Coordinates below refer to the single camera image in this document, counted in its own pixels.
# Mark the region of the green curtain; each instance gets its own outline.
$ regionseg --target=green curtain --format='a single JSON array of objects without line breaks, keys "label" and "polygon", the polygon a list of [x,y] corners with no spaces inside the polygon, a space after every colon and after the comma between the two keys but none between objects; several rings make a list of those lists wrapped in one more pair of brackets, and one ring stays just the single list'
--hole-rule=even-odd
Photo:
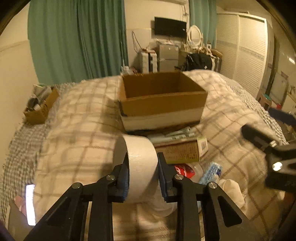
[{"label": "green curtain", "polygon": [[28,38],[40,83],[118,75],[128,65],[124,0],[31,0]]},{"label": "green curtain", "polygon": [[189,0],[190,26],[196,25],[203,33],[204,44],[216,42],[217,6],[216,0]]}]

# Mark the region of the sliding wardrobe door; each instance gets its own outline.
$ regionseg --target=sliding wardrobe door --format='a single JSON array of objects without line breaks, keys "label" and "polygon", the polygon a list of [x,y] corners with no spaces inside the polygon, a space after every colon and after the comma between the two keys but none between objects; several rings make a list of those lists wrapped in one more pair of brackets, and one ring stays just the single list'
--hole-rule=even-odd
[{"label": "sliding wardrobe door", "polygon": [[239,50],[233,79],[257,97],[266,69],[266,21],[239,16]]},{"label": "sliding wardrobe door", "polygon": [[221,73],[233,79],[237,56],[238,16],[218,14],[216,49],[223,53]]}]

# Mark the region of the tape roll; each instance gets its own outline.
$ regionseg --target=tape roll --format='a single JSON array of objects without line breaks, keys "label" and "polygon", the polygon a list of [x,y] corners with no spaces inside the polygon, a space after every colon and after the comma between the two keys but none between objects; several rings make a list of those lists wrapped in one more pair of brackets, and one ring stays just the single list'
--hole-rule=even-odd
[{"label": "tape roll", "polygon": [[128,153],[129,189],[126,202],[146,202],[156,192],[158,159],[153,144],[146,137],[123,135],[116,141],[113,166],[122,164]]}]

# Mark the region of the bed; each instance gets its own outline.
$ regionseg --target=bed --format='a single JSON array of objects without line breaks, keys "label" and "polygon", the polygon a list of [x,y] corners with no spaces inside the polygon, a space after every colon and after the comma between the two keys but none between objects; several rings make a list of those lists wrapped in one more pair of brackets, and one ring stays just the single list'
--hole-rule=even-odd
[{"label": "bed", "polygon": [[[235,81],[208,70],[185,74],[208,91],[202,119],[194,127],[208,139],[209,151],[200,164],[203,169],[211,161],[222,165],[222,178],[241,188],[242,211],[268,240],[281,219],[284,192],[264,187],[264,154],[242,138],[240,128],[249,123],[280,145],[288,143],[276,121]],[[2,220],[9,200],[24,196],[26,184],[36,185],[39,220],[73,182],[85,185],[110,173],[116,137],[124,132],[116,100],[120,80],[115,76],[61,86],[46,124],[23,125],[15,133],[2,178]],[[175,226],[176,213],[157,218],[141,204],[113,204],[115,240],[174,240]]]}]

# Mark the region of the television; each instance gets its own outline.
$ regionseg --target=television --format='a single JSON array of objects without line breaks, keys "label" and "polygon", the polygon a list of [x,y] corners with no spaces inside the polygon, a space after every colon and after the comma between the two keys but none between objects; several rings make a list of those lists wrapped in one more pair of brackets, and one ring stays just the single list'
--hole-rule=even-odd
[{"label": "television", "polygon": [[155,17],[154,34],[186,38],[186,22]]}]

